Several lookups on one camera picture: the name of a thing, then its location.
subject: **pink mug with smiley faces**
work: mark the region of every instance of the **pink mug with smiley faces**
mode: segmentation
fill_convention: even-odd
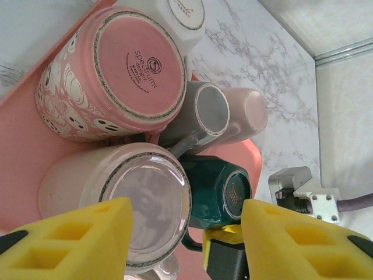
[[[144,132],[149,142],[184,101],[184,61],[154,20],[126,7],[89,17],[42,74],[43,121],[75,142]]]

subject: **smiley face pattern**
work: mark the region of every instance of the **smiley face pattern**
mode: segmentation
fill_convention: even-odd
[[[44,70],[38,84],[36,106],[45,124],[58,135],[75,142],[104,140],[134,132],[110,119],[89,102],[73,71],[80,29]]]

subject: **dark green mug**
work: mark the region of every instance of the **dark green mug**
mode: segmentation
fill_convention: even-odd
[[[216,156],[182,156],[179,160],[192,191],[189,226],[215,229],[240,223],[244,201],[252,197],[247,171]],[[190,250],[202,249],[188,232],[182,243]]]

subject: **white wall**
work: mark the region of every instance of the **white wall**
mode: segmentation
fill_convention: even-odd
[[[321,177],[343,198],[373,193],[373,52],[316,68]],[[373,207],[343,225],[373,238]]]
[[[373,37],[372,0],[259,0],[315,55]]]

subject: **pink plastic tray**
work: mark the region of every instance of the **pink plastic tray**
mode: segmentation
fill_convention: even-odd
[[[0,229],[4,231],[41,218],[37,206],[38,187],[55,162],[71,153],[103,145],[74,143],[53,133],[37,112],[34,94],[42,71],[79,26],[92,13],[112,6],[115,2],[116,0],[98,0],[0,101]],[[262,158],[258,148],[250,140],[211,147],[202,154],[216,155],[246,168],[255,195],[262,170]],[[200,240],[198,230],[193,230],[191,234],[196,240]],[[181,267],[178,279],[210,279],[203,270],[201,253],[179,246],[176,255]]]
[[[79,26],[95,11],[115,0],[96,4],[0,101],[0,228],[11,230],[39,220],[37,191],[43,175],[70,153],[102,144],[69,142],[52,132],[41,120],[35,105],[35,89],[44,68],[54,59]]]

